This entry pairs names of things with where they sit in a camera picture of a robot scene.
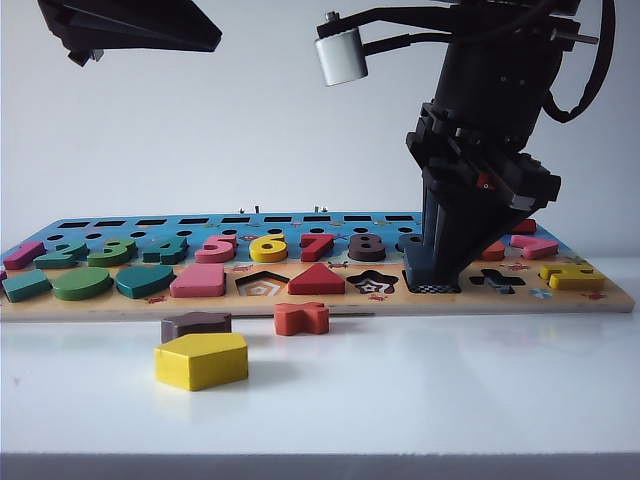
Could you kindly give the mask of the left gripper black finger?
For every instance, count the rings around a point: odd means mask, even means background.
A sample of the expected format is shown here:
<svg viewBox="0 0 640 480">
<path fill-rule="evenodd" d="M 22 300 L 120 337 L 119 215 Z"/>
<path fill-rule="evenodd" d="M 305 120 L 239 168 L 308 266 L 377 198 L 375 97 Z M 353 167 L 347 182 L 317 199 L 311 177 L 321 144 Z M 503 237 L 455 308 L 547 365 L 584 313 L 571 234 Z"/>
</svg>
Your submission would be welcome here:
<svg viewBox="0 0 640 480">
<path fill-rule="evenodd" d="M 213 52 L 222 31 L 192 1 L 40 1 L 49 30 L 78 65 L 106 50 Z"/>
</svg>

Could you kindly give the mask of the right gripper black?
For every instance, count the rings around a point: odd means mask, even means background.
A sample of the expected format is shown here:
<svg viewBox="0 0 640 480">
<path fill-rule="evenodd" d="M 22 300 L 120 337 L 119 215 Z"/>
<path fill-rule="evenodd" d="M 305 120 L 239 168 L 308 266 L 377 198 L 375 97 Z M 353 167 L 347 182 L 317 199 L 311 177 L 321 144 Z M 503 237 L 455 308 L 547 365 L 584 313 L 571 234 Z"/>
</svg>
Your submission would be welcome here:
<svg viewBox="0 0 640 480">
<path fill-rule="evenodd" d="M 458 276 L 531 212 L 557 200 L 559 176 L 431 103 L 422 105 L 406 143 L 422 168 L 423 249 L 435 276 Z"/>
</svg>

